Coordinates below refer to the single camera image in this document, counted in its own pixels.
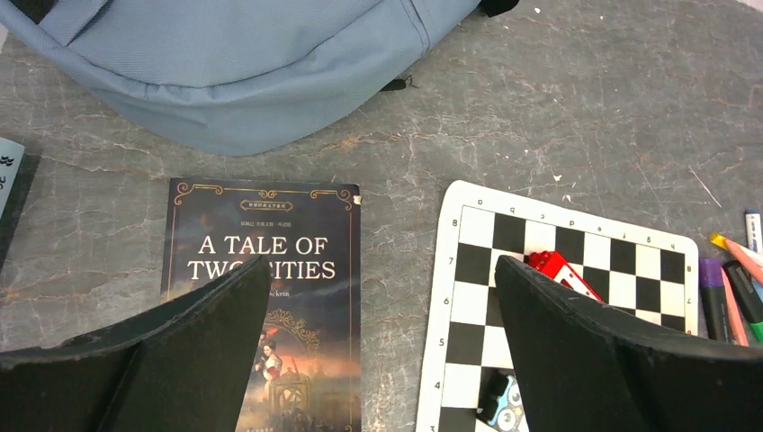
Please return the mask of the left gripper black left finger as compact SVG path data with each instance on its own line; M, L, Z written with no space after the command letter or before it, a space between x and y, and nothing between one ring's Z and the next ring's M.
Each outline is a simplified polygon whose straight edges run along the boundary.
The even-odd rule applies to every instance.
M2 353L2 430L233 430L270 287L258 256L118 323Z

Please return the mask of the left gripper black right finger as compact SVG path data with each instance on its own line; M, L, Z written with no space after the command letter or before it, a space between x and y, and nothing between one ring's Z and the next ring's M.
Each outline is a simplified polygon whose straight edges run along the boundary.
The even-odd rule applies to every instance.
M533 431L759 431L762 352L639 319L498 259L497 298Z

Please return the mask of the dark Tale of Two Cities book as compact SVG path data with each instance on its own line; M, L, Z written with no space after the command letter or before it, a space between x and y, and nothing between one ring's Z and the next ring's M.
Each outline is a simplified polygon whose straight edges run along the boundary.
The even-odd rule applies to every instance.
M361 429L360 211L355 184L171 180L163 301L256 255L271 268L238 430Z

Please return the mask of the blue grey backpack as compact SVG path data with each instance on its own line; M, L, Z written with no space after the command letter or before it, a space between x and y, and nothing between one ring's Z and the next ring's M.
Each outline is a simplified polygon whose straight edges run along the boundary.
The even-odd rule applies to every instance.
M337 122L511 1L4 1L15 37L124 118L249 156Z

